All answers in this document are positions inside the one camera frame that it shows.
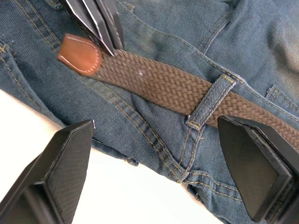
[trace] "jeans pocket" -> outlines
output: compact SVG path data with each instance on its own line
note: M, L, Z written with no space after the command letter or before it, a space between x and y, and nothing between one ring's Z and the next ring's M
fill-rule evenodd
M284 92L282 92L277 86L273 85L268 89L266 99L275 103L277 106L291 113L292 115L299 117L299 106L293 100L291 100Z
M19 101L29 105L34 110L45 115L50 120L64 126L37 96L19 69L13 51L9 45L0 40L0 89L12 95Z

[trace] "seam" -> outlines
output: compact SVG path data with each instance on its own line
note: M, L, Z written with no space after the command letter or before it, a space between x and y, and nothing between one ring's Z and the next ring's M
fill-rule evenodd
M299 119L296 118L296 117L293 117L291 116L290 114L286 113L285 111L283 111L281 108L279 108L278 106L276 106L275 104L273 103L270 103L268 102L268 100L266 100L264 97L262 97L261 95L259 95L258 93L256 93L255 91L253 91L249 86L247 86L247 84L245 84L245 82L238 78L236 75L228 72L228 71L225 71L223 69L221 69L218 65L215 65L214 63L210 62L208 59L206 59L202 53L196 48L194 47L193 45L191 45L190 43L188 43L187 41L185 41L184 39L178 37L178 36L175 36L175 35L171 35L171 34L168 34L168 33L165 33L165 32L162 32L160 30L157 30L153 27L151 27L150 25L146 24L145 22L143 22L141 19L139 19L135 14L133 14L132 12L130 12L121 2L119 2L119 4L124 8L124 10L126 10L127 12L129 12L130 14L132 14L139 22L141 22L143 25L147 26L148 28L150 28L151 30L154 30L155 32L157 33L160 33L160 34L163 34L165 36L169 36L171 38L174 38L178 41L180 41L181 43L183 43L184 45L186 45L187 47L189 48L192 48L194 50L194 52L196 52L197 54L199 54L200 57L202 57L204 60L206 60L209 64L211 64L213 67L215 67L216 69L218 69L219 71L222 71L223 73L229 75L229 76L232 76L234 77L236 80L238 80L239 82L241 82L242 84L244 84L244 86L250 91L252 92L254 95L256 95L258 98L260 98L262 101L264 101L265 103L267 103L268 105L270 105L271 107L273 108L276 108L278 109L279 111L281 111L283 114L285 114L286 116L290 117L291 119L299 122Z
M227 90L228 90L229 86L230 86L230 84L227 84L227 86L226 86L225 89L223 90L222 94L216 99L216 103L215 103L215 105L218 104L218 101L220 100L221 97L223 97L224 94L227 94ZM207 119L208 116L211 116L210 113L211 113L211 111L213 110L214 106L211 107L211 109L209 110L209 112L206 114L205 118L203 118L202 123L205 122L205 120Z
M234 200L236 200L236 201L240 201L240 202L242 201L242 199L239 199L239 198L236 198L236 197L232 197L232 196L230 196L230 195L226 195L226 194L220 193L220 192L214 190L210 185L204 184L204 183L202 183L202 182L192 182L192 181L186 181L186 182L187 182L187 183L197 183L197 184L203 185L203 186L205 186L205 187L211 189L211 190L212 190L214 193L216 193L216 194L219 194L219 195L223 195L223 196L232 198L232 199L234 199Z
M160 144L160 146L162 147L163 151L166 152L166 154L168 156L169 152L167 152L165 150L164 145L162 144L162 142L160 141L160 139L158 138L158 136L155 134L155 132L153 131L153 129L150 127L149 123L143 119L143 117L141 117L140 114L138 114L130 105L127 104L126 101L124 101L122 98L120 98L117 94L115 94L111 89L109 89L107 86L105 86L103 83L98 82L97 80L94 80L96 83L100 84L101 86L103 86L107 91L109 91L110 93L112 93L116 98L118 98L121 102L123 102L135 115L137 115L145 124L146 126L149 128L150 132L152 132L152 134L154 135L154 137L157 139L158 143ZM172 163L172 165L178 169L178 171L182 174L184 174L185 172L181 170L181 168L179 166L177 166L173 161L170 160L170 162Z
M229 77L226 77L226 76L221 76L221 77L222 77L223 79L228 80L230 83L234 83L234 81L233 81L231 78L229 78ZM190 121L190 122L195 123L195 124L198 124L198 123L194 122L194 119L197 117L197 115L199 114L199 112L202 111L202 109L204 108L204 106L205 106L206 103L208 102L208 100L209 100L209 98L211 97L211 95L212 95L212 94L210 94L207 98L205 98L205 102L203 103L203 105L201 106L200 110L196 113L196 115L193 117L192 121Z
M216 184L216 185L218 185L218 186L222 186L222 187L228 188L228 189L230 189L230 190L234 190L234 191L239 192L238 190L236 190L236 189L234 189L234 188L231 188L231 187L229 187L228 185L221 184L221 183L217 183L217 182L215 181L215 179L214 179L213 177L211 177L210 175L208 175L208 174L198 174L198 173L192 173L192 172L190 172L190 174L209 177L209 178L213 181L214 184Z
M0 51L6 53L5 51L5 48L7 47L8 45L4 44L3 47L0 46Z
M199 138L200 138L200 133L201 133L201 129L198 130L198 135L197 135L197 138L196 138L196 141L194 142L194 145L193 145L193 149L192 149L192 153L191 153L191 158L190 158L190 162L189 162L189 165L186 169L186 172L188 172L191 168L191 165L192 165L192 161L194 160L193 157L195 156L194 155L194 152L195 152L195 148L196 146L198 145L198 142L199 142Z
M188 122L188 125L191 125L193 127L196 127L197 129L200 129L200 125L195 125L192 122Z
M271 91L266 94L265 98L268 99L269 101L272 101L271 98L273 98L273 91L274 91L274 88L272 88Z
M194 118L192 119L191 122L194 123L194 119L197 117L197 115L199 114L199 112L202 111L202 109L204 108L204 106L206 105L206 103L208 102L208 100L209 100L209 98L210 98L211 96L212 96L212 94L210 94L207 98L205 98L205 102L203 103L203 105L201 106L200 110L196 113L196 115L194 116Z
M204 43L204 41L207 39L207 37L209 36L209 34L212 32L212 30L224 19L224 17L228 14L226 13L223 17L221 17L221 19L218 20L218 22L210 29L210 31L206 34L205 38L201 41L199 49L201 48L202 44Z
M230 17L227 18L227 19L220 25L220 27L215 31L215 33L210 37L210 39L209 39L208 43L206 44L206 47L204 48L203 52L206 52L206 51L207 51L207 49L209 48L209 46L210 46L210 44L211 44L213 38L215 38L215 36L218 34L218 32L219 32L221 29L223 29L223 27L226 25L226 22L227 22L229 19L230 19Z
M290 103L292 103L296 108L299 109L299 106L297 106L297 104L292 101L289 97L287 97L283 92L280 92L281 95L283 95L286 99L288 99L290 101Z
M21 4L17 1L17 0L15 0L15 2L22 8L22 10L24 11L24 13L27 15L27 17L31 20L31 22L34 24L34 26L37 28L37 30L42 34L42 32L38 29L38 27L36 26L36 24L32 21L32 19L29 17L29 15L26 13L26 11L24 10L24 8L21 6ZM45 38L45 40L49 43L49 45L54 49L54 51L56 51L55 50L55 48L51 45L51 43L48 41L48 39L42 34L42 36ZM148 126L148 128L149 128L149 130L153 133L153 135L155 136L155 138L157 139L157 141L159 142L159 144L162 146L162 148L163 148L163 151L164 152L166 152L166 154L168 155L168 156L170 156L169 155L169 152L167 152L166 150L165 150L165 148L164 148L164 145L161 143L161 141L160 141L160 139L157 137L157 135L154 133L154 131L151 129L151 127L149 126L149 124L148 124L148 122L146 122L137 112L135 112L124 100L122 100L119 96L117 96L113 91L111 91L108 87L106 87L104 84L102 84L102 83L100 83L100 82L98 82L100 85L102 85L105 89L107 89L109 92L111 92L113 95L115 95L121 102L123 102L134 114L136 114L140 119L142 119L142 121ZM176 167L176 168L178 168L178 170L179 170L179 172L180 173L182 173L182 174L184 174L184 171L182 171L172 160L170 160L170 162Z
M23 8L23 6L17 1L15 0L15 2L20 6L20 8L24 11L24 13L26 14L26 16L30 19L30 21L33 23L33 25L36 27L36 29L40 32L40 34L45 38L45 40L48 42L48 44L54 49L54 51L57 53L57 50L53 47L53 45L49 42L49 40L43 35L43 33L40 31L40 29L37 27L37 25L33 22L33 20L30 18L30 16L27 14L27 12L25 11L25 9Z
M193 124L196 124L196 125L199 125L199 126L200 126L199 123L196 123L196 122L194 122L194 121L189 121L189 123L193 123Z
M54 40L60 44L59 40L57 39L57 37L55 37L55 35L53 34L53 32L51 32L48 27L46 26L46 24L44 24L44 22L42 21L41 17L37 14L36 9L28 2L28 0L26 0L27 4L32 8L32 10L34 11L34 13L37 15L37 17L39 18L39 20L42 22L42 24L45 26L45 28L48 30L48 32L51 34L51 36L54 38Z
M107 147L111 148L110 146L106 145L105 143L100 142L100 141L98 141L98 140L96 140L96 139L94 139L94 138L93 138L93 141L95 141L95 142L97 142L97 143L100 143L101 145L104 145L104 146L107 146Z
M0 56L1 60L4 62L5 66L7 67L7 69L9 70L10 74L13 76L13 78L15 79L15 81L17 82L18 86L21 88L21 90L24 92L24 94L29 98L29 100L40 110L42 111L46 116L47 113L39 106L36 104L36 102L27 94L27 92L24 90L24 88L21 86L19 80L14 76L13 72L10 70L8 64L6 63L6 61Z
M86 42L86 41L81 41L81 40L78 40L78 39L76 39L76 38L69 37L69 36L68 36L67 38L68 38L68 39L71 39L71 40L73 40L73 41L78 41L78 42L86 43L86 44L92 46L92 47L95 49L95 52L96 52L96 54L97 54L97 57L96 57L96 60L95 60L95 62L94 62L93 67L91 67L89 70L81 70L81 69L77 68L75 65L73 65L72 63L70 63L64 56L61 55L61 57L62 57L64 60L66 60L67 63L69 63L70 65L72 65L73 67L75 67L77 70L79 70L79 71L81 71L81 72L88 73L88 72L92 72L93 70L95 70L95 68L96 68L97 65L99 64L99 52L98 52L97 48L96 48L95 46L93 46L91 43L88 43L88 42Z
M253 91L249 86L247 86L247 85L245 84L245 82L244 82L242 79L238 78L237 76L231 74L231 73L228 72L228 71L225 71L225 70L221 69L221 68L218 67L217 65L215 65L215 64L213 64L212 62L208 61L208 60L207 60L205 57L203 57L202 55L200 55L200 56L201 56L203 59L205 59L207 62L209 62L213 67L217 68L218 70L224 72L225 74L227 74L227 75L229 75L229 76L234 77L236 80L238 80L239 82L243 83L244 86L245 86L250 92L252 92L254 95L256 95L257 97L259 97L259 98L260 98L263 102L265 102L267 105L272 106L273 108L279 110L280 112L282 112L283 114L285 114L285 115L288 116L289 118L291 118L291 119L293 119L293 120L299 122L299 119L298 119L298 118L295 118L295 117L291 116L290 114L286 113L282 108L276 106L274 103L270 103L270 104L269 104L269 102L268 102L264 97L262 97L261 95L259 95L259 94L256 93L255 91Z
M275 95L272 97L272 101L276 99L277 95L278 95L278 90L275 90Z
M189 128L189 131L188 131L188 133L187 133L186 139L185 139L185 141L184 141L183 152L182 152L182 154L181 154L181 156L180 156L178 166L181 166L181 163L182 163L183 160L185 159L185 151L186 151L186 148L187 148L187 141L188 141L188 137L189 137L189 135L190 135L190 133L191 133L191 130L192 130L192 129Z
M295 106L296 108L298 108L296 105L295 105L295 103L294 102L291 102L291 101L289 101L289 102L286 102L285 101L285 99L286 98L283 98L281 95L283 95L284 97L286 97L284 94L282 94L282 93L279 93L278 94L278 96L282 99L282 101L284 101L293 111L295 111L296 113L298 113L298 110L297 109L295 109L295 108L293 108L292 107L292 105L293 106Z
M151 143L151 145L153 146L153 148L159 153L160 158L164 161L165 166L172 172L172 174L179 179L175 173L173 172L173 170L166 164L165 158L161 155L161 152L156 148L155 144L148 138L148 136L144 133L144 131L139 127L139 125L109 96L107 96L104 92L102 92L99 88L97 88L96 86L93 86L92 84L88 83L86 80L84 80L81 76L78 75L78 77L86 82L88 85L90 85L91 87L97 89L101 94L103 94L107 99L109 99L113 104L115 104L120 111L122 111L136 126L137 128L141 131L141 133L144 135L144 137Z
M231 78L229 78L227 76L222 76L222 78L230 81L230 83L234 83L233 79L231 79Z

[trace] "back pocket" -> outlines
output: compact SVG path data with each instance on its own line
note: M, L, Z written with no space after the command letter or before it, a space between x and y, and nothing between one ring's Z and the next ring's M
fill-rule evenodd
M274 85L269 88L266 98L292 115L299 117L299 106L287 97L277 86Z

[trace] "denim fabric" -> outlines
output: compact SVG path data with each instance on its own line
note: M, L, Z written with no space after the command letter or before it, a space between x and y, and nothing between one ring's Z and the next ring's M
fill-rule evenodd
M85 34L58 0L2 1L0 88L62 126L94 119L93 147L188 183L189 191L224 223L251 224L225 164L218 130L204 123L231 90L299 130L298 4L118 2L125 50L213 83L186 117L60 63L56 56L64 34Z

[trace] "belt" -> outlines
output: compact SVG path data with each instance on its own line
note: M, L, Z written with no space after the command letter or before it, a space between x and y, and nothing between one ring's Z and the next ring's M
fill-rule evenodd
M150 102L190 115L212 84L180 69L116 50L107 55L90 40L67 34L58 59L83 76L117 85ZM273 127L299 152L299 132L245 98L229 92L207 121L217 126L221 115L236 116Z

